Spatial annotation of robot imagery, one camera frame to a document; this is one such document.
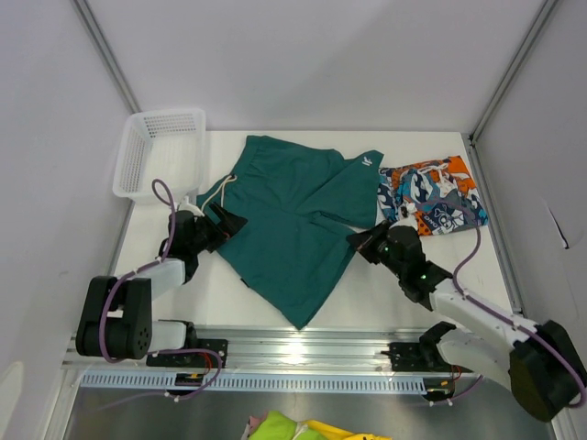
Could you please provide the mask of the green shorts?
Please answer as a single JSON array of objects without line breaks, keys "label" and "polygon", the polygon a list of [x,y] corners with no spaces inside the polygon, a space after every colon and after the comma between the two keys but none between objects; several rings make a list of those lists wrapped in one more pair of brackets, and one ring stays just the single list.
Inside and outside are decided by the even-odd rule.
[{"label": "green shorts", "polygon": [[383,154],[346,159],[275,137],[249,135],[228,176],[196,199],[247,224],[217,251],[243,282],[302,329],[335,289],[354,251],[347,237],[374,227]]}]

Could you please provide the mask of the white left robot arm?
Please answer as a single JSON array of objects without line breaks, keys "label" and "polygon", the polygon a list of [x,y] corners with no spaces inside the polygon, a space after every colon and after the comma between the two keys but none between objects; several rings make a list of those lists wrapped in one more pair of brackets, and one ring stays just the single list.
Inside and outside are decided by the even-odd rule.
[{"label": "white left robot arm", "polygon": [[197,360],[194,325],[155,321],[152,302],[189,282],[199,255],[217,251],[248,223],[218,203],[211,204],[211,211],[203,214],[192,205],[173,210],[158,257],[119,277],[91,279],[75,336],[78,355],[117,362],[163,353],[181,367]]}]

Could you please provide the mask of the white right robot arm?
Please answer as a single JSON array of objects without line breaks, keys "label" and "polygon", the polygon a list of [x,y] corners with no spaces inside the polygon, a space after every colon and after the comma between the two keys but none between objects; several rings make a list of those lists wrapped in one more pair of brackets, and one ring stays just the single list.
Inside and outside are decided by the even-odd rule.
[{"label": "white right robot arm", "polygon": [[418,341],[426,368],[455,366],[492,380],[541,422],[585,405],[586,368],[562,325],[508,313],[465,289],[456,272],[426,257],[411,226],[383,221],[347,240],[368,262],[388,269],[412,303],[443,316]]}]

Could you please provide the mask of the colourful patterned shorts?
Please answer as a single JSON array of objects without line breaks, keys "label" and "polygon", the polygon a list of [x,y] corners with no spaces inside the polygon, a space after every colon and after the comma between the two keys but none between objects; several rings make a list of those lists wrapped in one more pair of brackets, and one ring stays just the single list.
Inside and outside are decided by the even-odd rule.
[{"label": "colourful patterned shorts", "polygon": [[489,223],[477,185],[460,156],[380,168],[377,194],[385,220],[413,226],[422,237]]}]

